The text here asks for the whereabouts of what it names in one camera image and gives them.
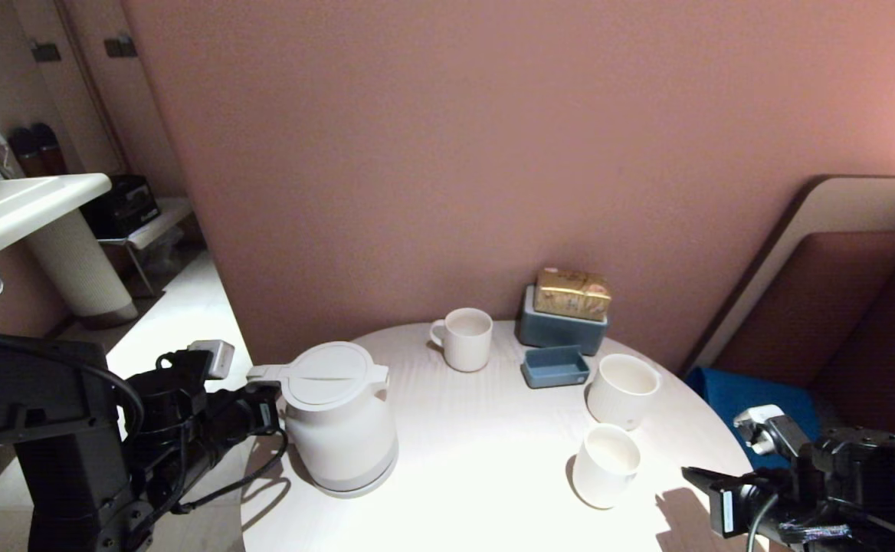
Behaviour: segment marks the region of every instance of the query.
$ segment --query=blue cushion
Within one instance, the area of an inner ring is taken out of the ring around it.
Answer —
[[[777,454],[757,455],[746,446],[734,429],[734,416],[751,406],[780,406],[786,415],[798,423],[798,427],[805,431],[809,439],[818,438],[821,434],[821,423],[812,405],[811,396],[800,387],[703,367],[690,371],[686,376],[686,384],[703,397],[703,401],[729,427],[755,469],[787,468],[791,462]]]

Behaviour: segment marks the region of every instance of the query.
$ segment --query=sink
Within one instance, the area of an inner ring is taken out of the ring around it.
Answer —
[[[109,189],[102,174],[0,179],[0,251]]]

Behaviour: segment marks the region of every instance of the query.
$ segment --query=white mug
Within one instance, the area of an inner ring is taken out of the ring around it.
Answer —
[[[455,370],[462,373],[482,370],[489,363],[492,317],[476,308],[452,310],[431,324],[431,341],[444,349],[444,360]]]
[[[641,464],[641,451],[627,431],[609,423],[588,430],[573,462],[573,488],[595,508],[611,508],[621,500]]]
[[[601,423],[631,431],[641,423],[662,386],[662,374],[631,354],[609,354],[601,359],[587,395],[587,408]]]

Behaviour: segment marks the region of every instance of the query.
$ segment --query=blue box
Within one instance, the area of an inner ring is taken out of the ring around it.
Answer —
[[[527,350],[522,363],[526,385],[533,389],[558,385],[579,385],[587,381],[591,368],[580,354],[580,347],[549,347]]]
[[[601,322],[583,318],[560,317],[548,312],[536,312],[533,297],[536,286],[526,287],[522,301],[522,315],[516,336],[523,345],[531,347],[580,346],[580,353],[594,356],[601,348],[608,332],[608,315]]]

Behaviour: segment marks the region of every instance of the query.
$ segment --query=white floor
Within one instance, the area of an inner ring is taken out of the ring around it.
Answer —
[[[206,389],[212,392],[244,385],[251,358],[212,259],[203,251],[175,276],[158,303],[107,354],[107,362],[111,371],[127,378],[152,370],[161,353],[185,349],[189,343],[205,339],[222,339],[236,347],[230,376],[208,382]],[[185,499],[205,496],[244,475],[251,445],[248,440],[233,448]],[[16,460],[0,475],[0,552],[26,551],[30,523],[31,497]],[[188,516],[167,514],[156,525],[151,550],[244,551],[240,492],[220,497]]]

